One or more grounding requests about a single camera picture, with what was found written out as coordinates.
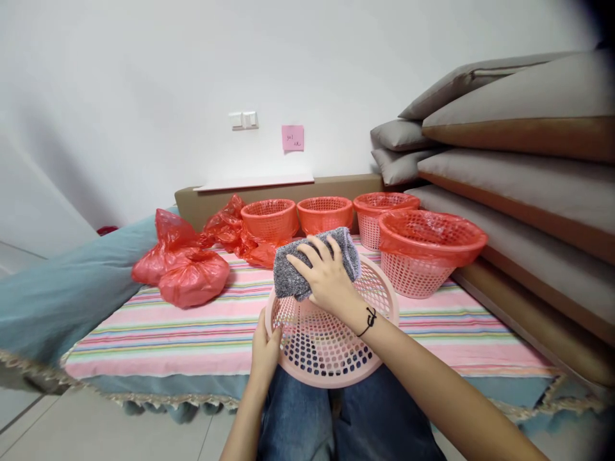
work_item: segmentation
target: jeans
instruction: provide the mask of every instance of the jeans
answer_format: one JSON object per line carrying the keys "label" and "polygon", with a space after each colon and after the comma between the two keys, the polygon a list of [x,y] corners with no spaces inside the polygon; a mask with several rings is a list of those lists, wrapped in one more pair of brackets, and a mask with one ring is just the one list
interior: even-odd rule
{"label": "jeans", "polygon": [[429,420],[385,365],[339,391],[300,383],[278,366],[263,409],[258,459],[446,460]]}

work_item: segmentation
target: pink plastic basket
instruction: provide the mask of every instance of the pink plastic basket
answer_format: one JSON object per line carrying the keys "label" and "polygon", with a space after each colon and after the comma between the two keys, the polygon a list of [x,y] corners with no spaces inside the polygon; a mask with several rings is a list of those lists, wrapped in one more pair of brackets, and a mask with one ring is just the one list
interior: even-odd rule
{"label": "pink plastic basket", "polygon": [[407,298],[425,299],[446,282],[454,267],[440,267],[428,261],[382,252],[382,270],[395,291]]}
{"label": "pink plastic basket", "polygon": [[359,218],[361,244],[371,251],[380,251],[378,217],[393,207],[418,209],[420,200],[414,195],[399,192],[372,192],[358,196],[352,202]]}
{"label": "pink plastic basket", "polygon": [[[362,275],[354,282],[355,288],[381,316],[397,326],[399,308],[391,282],[365,256],[360,259]],[[309,300],[280,299],[271,290],[265,325],[269,335],[282,327],[280,366],[308,385],[345,387],[365,379],[382,363],[351,329]]]}
{"label": "pink plastic basket", "polygon": [[290,240],[299,230],[297,206],[292,200],[261,200],[242,208],[245,230],[259,242]]}
{"label": "pink plastic basket", "polygon": [[382,214],[378,224],[382,270],[395,291],[409,298],[433,295],[487,244],[480,227],[454,214],[401,209]]}
{"label": "pink plastic basket", "polygon": [[297,204],[297,209],[307,235],[352,226],[352,202],[345,197],[306,198]]}

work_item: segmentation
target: tied plastic bag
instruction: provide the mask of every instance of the tied plastic bag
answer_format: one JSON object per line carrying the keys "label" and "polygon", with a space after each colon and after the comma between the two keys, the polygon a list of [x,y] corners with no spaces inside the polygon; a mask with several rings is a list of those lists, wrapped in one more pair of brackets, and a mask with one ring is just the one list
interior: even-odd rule
{"label": "tied plastic bag", "polygon": [[135,282],[158,285],[169,270],[187,263],[187,257],[199,249],[199,236],[190,223],[167,210],[156,210],[158,243],[134,266]]}
{"label": "tied plastic bag", "polygon": [[379,219],[380,250],[429,262],[433,266],[463,267],[487,245],[487,234],[460,216],[399,209]]}
{"label": "tied plastic bag", "polygon": [[226,206],[207,220],[200,237],[202,247],[211,248],[220,243],[228,253],[237,254],[236,249],[244,245],[243,207],[243,200],[233,194]]}
{"label": "tied plastic bag", "polygon": [[276,249],[290,240],[257,241],[245,228],[243,207],[245,202],[239,195],[233,194],[226,206],[208,219],[200,236],[201,247],[211,248],[215,243],[220,243],[227,252],[234,253],[251,265],[273,269]]}
{"label": "tied plastic bag", "polygon": [[162,299],[182,309],[203,305],[218,296],[231,271],[229,263],[213,251],[196,252],[187,259],[158,283]]}

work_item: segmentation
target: gray towel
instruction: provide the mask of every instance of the gray towel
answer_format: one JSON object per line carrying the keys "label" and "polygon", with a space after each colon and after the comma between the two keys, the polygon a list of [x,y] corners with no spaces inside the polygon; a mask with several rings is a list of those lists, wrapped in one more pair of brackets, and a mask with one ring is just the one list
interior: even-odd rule
{"label": "gray towel", "polygon": [[[327,245],[327,248],[332,254],[333,250],[331,245],[327,242],[328,235],[331,235],[335,241],[338,242],[343,256],[344,268],[350,280],[354,282],[361,276],[361,261],[359,261],[359,252],[352,242],[348,227],[338,227],[337,229],[328,230],[316,236],[316,238],[322,240],[325,245]],[[286,259],[286,255],[291,254],[297,256],[301,261],[306,263],[308,267],[312,267],[308,257],[297,250],[297,247],[302,243],[314,247],[314,245],[308,242],[308,239],[302,239],[278,248],[275,253],[274,286],[275,295],[278,298],[294,296],[297,301],[303,301],[312,294],[307,280],[304,279]]]}

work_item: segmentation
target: pink striped cloth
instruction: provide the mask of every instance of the pink striped cloth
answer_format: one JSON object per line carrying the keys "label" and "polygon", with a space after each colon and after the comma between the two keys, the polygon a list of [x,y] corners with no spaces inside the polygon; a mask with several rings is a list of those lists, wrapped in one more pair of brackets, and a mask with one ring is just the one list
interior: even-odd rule
{"label": "pink striped cloth", "polygon": [[[380,253],[359,252],[379,263]],[[77,379],[99,375],[245,375],[252,334],[273,288],[271,271],[249,266],[222,249],[231,275],[214,301],[182,310],[145,287],[64,360]],[[535,349],[511,332],[459,286],[448,280],[426,300],[398,295],[400,328],[464,376],[557,374]]]}

